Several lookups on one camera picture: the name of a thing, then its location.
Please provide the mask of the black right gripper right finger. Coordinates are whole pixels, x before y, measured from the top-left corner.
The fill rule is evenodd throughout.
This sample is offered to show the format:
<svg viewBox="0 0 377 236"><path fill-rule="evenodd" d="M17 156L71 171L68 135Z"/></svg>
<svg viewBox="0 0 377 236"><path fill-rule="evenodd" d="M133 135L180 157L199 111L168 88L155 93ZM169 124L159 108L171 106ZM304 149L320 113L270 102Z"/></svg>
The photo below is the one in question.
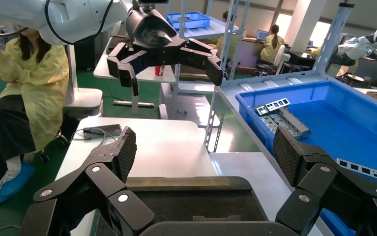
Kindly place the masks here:
<svg viewBox="0 0 377 236"><path fill-rule="evenodd" d="M377 236L377 182L337 164L321 147L298 141L278 127L276 161L294 188L275 221L306 236L323 209L336 214L358 236Z"/></svg>

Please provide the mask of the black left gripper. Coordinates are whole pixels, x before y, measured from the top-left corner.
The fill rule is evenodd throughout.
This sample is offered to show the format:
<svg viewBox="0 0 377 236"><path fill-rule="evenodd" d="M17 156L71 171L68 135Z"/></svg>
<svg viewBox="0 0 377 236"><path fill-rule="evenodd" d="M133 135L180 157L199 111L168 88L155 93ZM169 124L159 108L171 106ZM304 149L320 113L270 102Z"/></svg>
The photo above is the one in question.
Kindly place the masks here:
<svg viewBox="0 0 377 236"><path fill-rule="evenodd" d="M146 66L182 64L205 71L215 86L223 80L217 49L190 38L180 38L176 30L155 9L133 9L126 19L130 48L121 42L107 56L109 74L120 80L122 87L139 95L136 75Z"/></svg>

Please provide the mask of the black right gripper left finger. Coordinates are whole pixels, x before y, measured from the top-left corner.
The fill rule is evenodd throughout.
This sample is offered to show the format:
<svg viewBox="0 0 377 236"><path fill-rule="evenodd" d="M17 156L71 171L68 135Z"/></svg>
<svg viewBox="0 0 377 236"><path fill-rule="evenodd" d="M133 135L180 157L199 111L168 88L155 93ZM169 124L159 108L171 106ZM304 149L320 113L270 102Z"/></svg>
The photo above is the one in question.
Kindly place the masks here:
<svg viewBox="0 0 377 236"><path fill-rule="evenodd" d="M126 186L136 151L130 127L117 141L94 148L79 168L34 194L20 235L68 236L94 210L117 236L140 235L153 224L154 213Z"/></svg>

